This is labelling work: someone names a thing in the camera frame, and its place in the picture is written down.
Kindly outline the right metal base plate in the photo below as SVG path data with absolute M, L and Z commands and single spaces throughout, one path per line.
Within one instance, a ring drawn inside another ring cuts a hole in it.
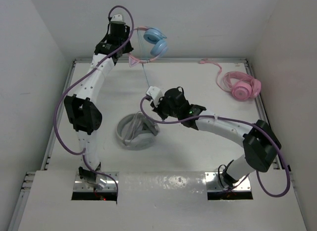
M 251 184 L 248 176 L 243 176 L 230 186 L 225 182 L 220 172 L 205 172 L 205 182 L 208 192 L 251 192 Z

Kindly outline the white front cover board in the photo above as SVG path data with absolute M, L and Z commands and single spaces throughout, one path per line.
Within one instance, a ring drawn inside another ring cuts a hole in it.
M 208 200 L 204 173 L 120 173 L 117 201 L 72 200 L 73 171 L 38 171 L 21 231 L 303 231 L 295 194 Z

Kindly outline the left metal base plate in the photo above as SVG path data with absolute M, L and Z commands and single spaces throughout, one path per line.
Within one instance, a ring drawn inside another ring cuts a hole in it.
M 74 192 L 116 192 L 116 184 L 118 184 L 118 176 L 115 175 L 115 181 L 104 175 L 96 175 L 96 179 L 84 178 L 76 174 L 73 191 Z

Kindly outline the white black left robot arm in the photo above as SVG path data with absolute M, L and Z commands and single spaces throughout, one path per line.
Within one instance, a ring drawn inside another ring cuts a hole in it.
M 130 27 L 122 20 L 110 22 L 104 38 L 96 45 L 89 71 L 89 77 L 79 83 L 72 96 L 66 96 L 64 106 L 69 122 L 73 125 L 79 140 L 82 165 L 78 172 L 80 178 L 96 182 L 96 172 L 101 167 L 97 155 L 97 130 L 102 124 L 102 113 L 96 106 L 97 97 L 106 76 L 114 68 L 118 59 L 133 50 L 128 42 L 116 51 L 125 41 L 129 41 Z

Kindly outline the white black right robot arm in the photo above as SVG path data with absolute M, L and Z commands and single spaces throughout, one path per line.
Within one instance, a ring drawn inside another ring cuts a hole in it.
M 190 104 L 182 87 L 162 93 L 158 87 L 149 87 L 151 107 L 162 120 L 169 116 L 178 119 L 182 125 L 198 131 L 211 132 L 226 138 L 244 150 L 244 154 L 231 161 L 221 174 L 220 183 L 233 187 L 242 177 L 252 172 L 265 173 L 273 163 L 281 144 L 269 125 L 258 120 L 245 123 L 230 118 L 219 117 L 205 107 Z

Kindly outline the white grey headphones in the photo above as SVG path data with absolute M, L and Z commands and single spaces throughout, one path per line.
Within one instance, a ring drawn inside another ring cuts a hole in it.
M 140 151 L 154 145 L 160 133 L 157 123 L 146 118 L 140 111 L 123 117 L 117 124 L 117 141 L 126 150 Z

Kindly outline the metal base plate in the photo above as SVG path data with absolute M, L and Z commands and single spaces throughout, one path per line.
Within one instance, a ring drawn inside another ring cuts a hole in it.
M 73 191 L 74 192 L 116 192 L 116 184 L 118 184 L 118 176 L 115 175 L 115 181 L 104 175 L 96 175 L 96 179 L 84 178 L 76 174 Z
M 208 192 L 251 192 L 251 184 L 248 176 L 243 176 L 230 186 L 225 182 L 220 172 L 205 172 L 205 182 Z

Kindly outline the blue pink cat-ear headphones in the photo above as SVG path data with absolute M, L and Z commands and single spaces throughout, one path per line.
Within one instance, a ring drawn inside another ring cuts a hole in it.
M 140 59 L 133 56 L 131 53 L 128 54 L 128 63 L 130 67 L 134 67 L 138 64 L 148 64 L 158 58 L 162 57 L 168 50 L 168 45 L 166 42 L 167 36 L 161 32 L 158 28 L 140 26 L 133 29 L 133 32 L 137 33 L 138 38 L 140 37 L 140 32 L 144 32 L 143 39 L 153 45 L 149 59 Z

